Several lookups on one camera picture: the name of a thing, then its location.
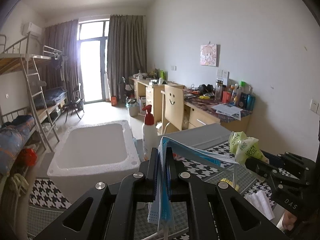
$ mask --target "bedding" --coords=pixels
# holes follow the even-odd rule
[[[44,91],[44,99],[47,106],[54,106],[58,102],[60,102],[66,95],[67,90],[63,89],[63,87],[48,89]],[[44,105],[42,103],[41,95],[38,95],[34,99],[34,103],[36,106],[36,109],[42,109],[44,108]]]
[[[9,176],[10,169],[28,140],[35,125],[31,115],[19,115],[0,128],[0,174]]]

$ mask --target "yellow tool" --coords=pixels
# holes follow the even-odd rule
[[[210,99],[209,96],[199,96],[200,99]]]
[[[236,191],[239,192],[240,187],[239,187],[238,184],[235,185],[235,186],[233,186],[233,185],[232,185],[232,181],[229,180],[229,179],[227,179],[227,178],[223,178],[223,179],[221,179],[220,181],[224,181],[224,182],[228,183],[231,187],[233,187]]]

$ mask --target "black folding chair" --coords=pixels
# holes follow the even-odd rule
[[[80,96],[80,87],[81,87],[81,83],[79,83],[73,90],[72,92],[72,97],[74,96],[75,94],[75,99],[71,99],[68,103],[64,104],[65,107],[68,107],[67,109],[67,116],[66,116],[66,122],[67,122],[67,118],[68,118],[68,113],[69,113],[69,109],[70,107],[72,107],[72,112],[71,112],[71,115],[73,114],[73,110],[76,112],[77,116],[79,117],[79,119],[82,119],[82,117],[79,116],[77,110],[76,110],[76,105],[78,105],[80,103],[80,101],[82,100],[81,99],[81,96]]]

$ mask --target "headphones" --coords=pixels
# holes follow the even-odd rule
[[[199,86],[199,92],[200,94],[207,94],[207,93],[213,92],[213,85],[202,84]]]

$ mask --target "door frame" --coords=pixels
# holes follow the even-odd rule
[[[106,51],[106,41],[108,40],[108,36],[105,36],[105,28],[106,28],[106,22],[109,20],[102,20],[102,21],[92,21],[92,22],[103,22],[103,36],[99,37],[99,38],[91,38],[91,39],[85,39],[85,40],[81,40],[80,39],[80,33],[81,33],[81,28],[83,24],[86,23],[90,23],[90,22],[83,22],[83,23],[79,23],[79,34],[78,34],[78,54],[79,54],[79,62],[80,62],[80,66],[81,66],[81,60],[80,60],[80,48],[81,48],[81,43],[85,42],[85,41],[100,41],[100,79],[101,79],[101,90],[102,90],[102,99],[101,100],[96,100],[96,101],[90,101],[90,102],[86,102],[84,101],[85,104],[91,104],[91,103],[97,103],[97,102],[105,102],[107,100],[107,95],[106,95],[106,85],[105,84],[105,74],[106,74],[106,55],[105,55],[105,51]]]

